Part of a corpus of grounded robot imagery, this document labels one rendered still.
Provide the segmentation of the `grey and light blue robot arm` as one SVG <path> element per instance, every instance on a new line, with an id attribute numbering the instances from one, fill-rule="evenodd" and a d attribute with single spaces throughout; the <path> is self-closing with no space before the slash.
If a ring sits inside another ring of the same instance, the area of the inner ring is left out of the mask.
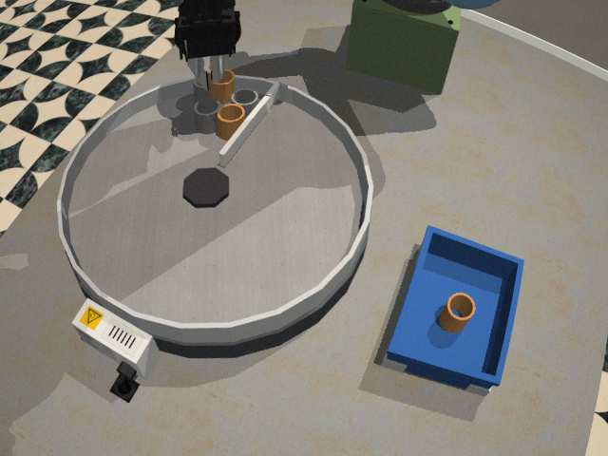
<path id="1" fill-rule="evenodd" d="M 476 10 L 489 7 L 501 0 L 383 0 L 400 10 L 414 13 L 433 14 L 448 10 L 451 6 Z"/>

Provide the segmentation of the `grey metal sleeve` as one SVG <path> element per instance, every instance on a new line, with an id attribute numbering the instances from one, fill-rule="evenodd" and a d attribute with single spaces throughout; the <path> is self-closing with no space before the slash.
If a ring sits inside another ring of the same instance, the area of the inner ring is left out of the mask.
<path id="1" fill-rule="evenodd" d="M 232 94 L 231 101 L 232 104 L 240 105 L 244 108 L 246 119 L 258 105 L 258 95 L 250 88 L 242 88 Z"/>
<path id="2" fill-rule="evenodd" d="M 200 83 L 197 83 L 196 79 L 194 79 L 194 95 L 196 103 L 201 99 L 208 98 L 208 90 L 205 90 Z"/>
<path id="3" fill-rule="evenodd" d="M 213 134 L 218 131 L 219 109 L 220 102 L 214 98 L 201 99 L 195 104 L 195 124 L 199 133 Z"/>

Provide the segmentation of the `blue plastic crate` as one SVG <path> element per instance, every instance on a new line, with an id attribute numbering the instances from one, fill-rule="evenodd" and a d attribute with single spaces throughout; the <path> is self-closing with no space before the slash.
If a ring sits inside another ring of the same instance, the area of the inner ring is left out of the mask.
<path id="1" fill-rule="evenodd" d="M 435 227 L 421 246 L 380 366 L 487 396 L 501 384 L 524 260 Z M 440 313 L 457 293 L 473 299 L 475 313 L 446 332 Z"/>

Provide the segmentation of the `bronze bushing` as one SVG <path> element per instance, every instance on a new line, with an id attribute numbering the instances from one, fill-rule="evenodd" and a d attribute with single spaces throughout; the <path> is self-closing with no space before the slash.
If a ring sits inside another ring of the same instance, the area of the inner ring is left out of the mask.
<path id="1" fill-rule="evenodd" d="M 221 105 L 231 102 L 232 94 L 235 92 L 235 74 L 229 69 L 225 69 L 220 84 L 211 80 L 211 73 L 208 77 L 208 98 L 217 99 Z"/>
<path id="2" fill-rule="evenodd" d="M 452 309 L 460 312 L 463 317 L 453 314 Z M 465 327 L 469 319 L 474 315 L 474 312 L 475 303 L 469 295 L 463 293 L 454 294 L 440 313 L 440 325 L 448 333 L 458 333 Z"/>
<path id="3" fill-rule="evenodd" d="M 218 135 L 228 142 L 244 121 L 245 111 L 242 106 L 238 104 L 222 106 L 218 110 Z"/>

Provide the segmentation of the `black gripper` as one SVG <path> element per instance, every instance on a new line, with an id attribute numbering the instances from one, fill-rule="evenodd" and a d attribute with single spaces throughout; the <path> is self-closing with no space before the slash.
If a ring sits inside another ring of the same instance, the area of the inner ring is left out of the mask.
<path id="1" fill-rule="evenodd" d="M 236 43 L 241 35 L 241 27 L 240 13 L 235 11 L 234 5 L 236 5 L 235 0 L 221 0 L 220 4 L 219 0 L 207 0 L 208 17 L 206 0 L 205 4 L 204 0 L 194 0 L 194 3 L 193 0 L 183 0 L 183 3 L 179 5 L 179 17 L 175 18 L 174 22 L 176 26 L 175 43 L 180 49 L 180 59 L 182 60 L 182 54 L 184 54 L 187 65 L 196 77 L 196 82 L 200 83 L 205 90 L 209 90 L 209 87 L 203 57 L 214 56 L 211 80 L 218 83 L 222 80 L 222 74 L 231 55 L 236 53 Z M 194 59 L 196 59 L 196 73 Z"/>

